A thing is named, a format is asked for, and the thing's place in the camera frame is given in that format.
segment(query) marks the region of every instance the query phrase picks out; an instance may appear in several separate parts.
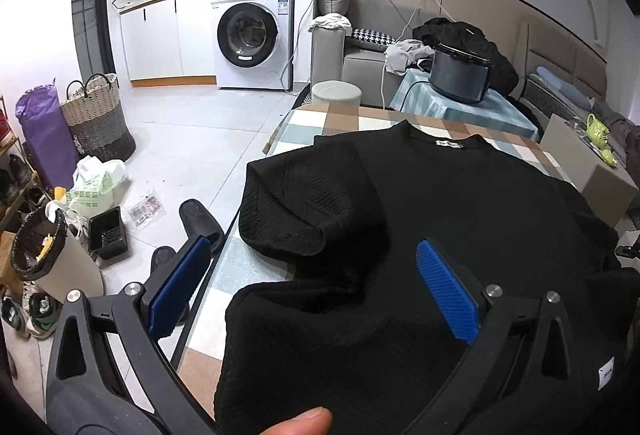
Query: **woven basket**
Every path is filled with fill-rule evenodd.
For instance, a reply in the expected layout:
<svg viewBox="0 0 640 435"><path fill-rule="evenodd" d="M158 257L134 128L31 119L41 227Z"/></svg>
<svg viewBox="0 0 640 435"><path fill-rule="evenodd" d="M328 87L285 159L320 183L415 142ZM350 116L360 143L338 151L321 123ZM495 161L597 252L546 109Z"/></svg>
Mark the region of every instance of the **woven basket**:
<svg viewBox="0 0 640 435"><path fill-rule="evenodd" d="M69 97L74 83L81 88ZM136 142L127 128L115 74L94 74L86 85L72 81L66 97L60 108L80 154L93 155L102 162L131 157Z"/></svg>

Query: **washing machine door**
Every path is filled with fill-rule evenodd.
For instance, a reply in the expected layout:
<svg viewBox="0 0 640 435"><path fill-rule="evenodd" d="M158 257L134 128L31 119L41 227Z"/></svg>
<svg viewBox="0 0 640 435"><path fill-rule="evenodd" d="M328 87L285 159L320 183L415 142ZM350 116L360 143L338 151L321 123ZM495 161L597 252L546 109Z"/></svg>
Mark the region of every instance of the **washing machine door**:
<svg viewBox="0 0 640 435"><path fill-rule="evenodd" d="M256 4L227 9L218 24L218 44L224 57L238 67L264 62L276 47L278 25L273 15Z"/></svg>

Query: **black slipper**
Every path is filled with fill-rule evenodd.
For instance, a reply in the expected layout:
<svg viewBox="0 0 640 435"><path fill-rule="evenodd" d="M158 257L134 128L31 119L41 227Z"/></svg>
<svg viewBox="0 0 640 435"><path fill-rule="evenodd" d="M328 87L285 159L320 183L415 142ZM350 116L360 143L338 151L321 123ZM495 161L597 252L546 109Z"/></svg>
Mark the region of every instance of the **black slipper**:
<svg viewBox="0 0 640 435"><path fill-rule="evenodd" d="M154 251L154 254L151 255L151 272L154 272L158 268L158 265L169 263L171 259L174 258L174 256L175 256L174 248L169 247L168 245L163 245L162 247L158 247L158 249ZM188 317L189 317L189 306L187 305L187 307L185 307L184 310L182 311L182 315L180 316L180 319L175 325L176 326L184 325Z"/></svg>
<svg viewBox="0 0 640 435"><path fill-rule="evenodd" d="M192 235L206 237L211 243L212 255L222 248L225 232L202 202L196 199L185 200L180 204L179 213L188 237L191 238Z"/></svg>

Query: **bed headboard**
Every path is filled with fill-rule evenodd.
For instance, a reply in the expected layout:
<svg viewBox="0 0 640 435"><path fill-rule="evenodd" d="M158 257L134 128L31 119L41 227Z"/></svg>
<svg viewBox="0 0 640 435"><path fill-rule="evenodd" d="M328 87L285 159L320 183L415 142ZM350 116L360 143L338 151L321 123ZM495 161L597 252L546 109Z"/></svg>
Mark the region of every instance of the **bed headboard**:
<svg viewBox="0 0 640 435"><path fill-rule="evenodd" d="M539 20L521 22L513 66L520 75L511 92L516 99L522 95L524 78L540 66L575 85L588 98L603 100L607 95L607 62L568 31Z"/></svg>

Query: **cabinet door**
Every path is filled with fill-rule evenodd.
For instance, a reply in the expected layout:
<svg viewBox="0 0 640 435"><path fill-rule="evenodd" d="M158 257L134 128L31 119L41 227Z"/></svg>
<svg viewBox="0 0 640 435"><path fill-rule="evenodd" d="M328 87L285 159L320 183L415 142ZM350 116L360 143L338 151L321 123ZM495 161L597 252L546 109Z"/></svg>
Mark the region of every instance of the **cabinet door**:
<svg viewBox="0 0 640 435"><path fill-rule="evenodd" d="M175 0L146 6L152 78L182 76L176 11Z"/></svg>
<svg viewBox="0 0 640 435"><path fill-rule="evenodd" d="M129 79L151 78L149 61L149 33L145 21L145 9L135 9L120 16L124 53L129 68Z"/></svg>
<svg viewBox="0 0 640 435"><path fill-rule="evenodd" d="M180 58L185 76L212 76L211 0L176 0Z"/></svg>

